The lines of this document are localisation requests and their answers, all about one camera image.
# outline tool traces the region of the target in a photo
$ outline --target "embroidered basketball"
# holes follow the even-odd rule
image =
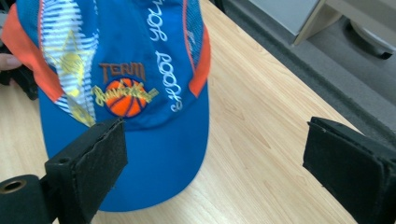
[[[106,105],[115,115],[130,118],[139,114],[147,102],[140,97],[146,92],[139,82],[129,78],[114,80],[106,88]]]

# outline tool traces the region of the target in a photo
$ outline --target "embroidered logo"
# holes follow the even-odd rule
[[[143,82],[123,77],[111,81],[105,91],[94,86],[92,94],[96,96],[95,102],[99,106],[105,106],[113,115],[131,118],[140,114],[146,105],[158,95],[158,91],[152,89],[147,92]]]

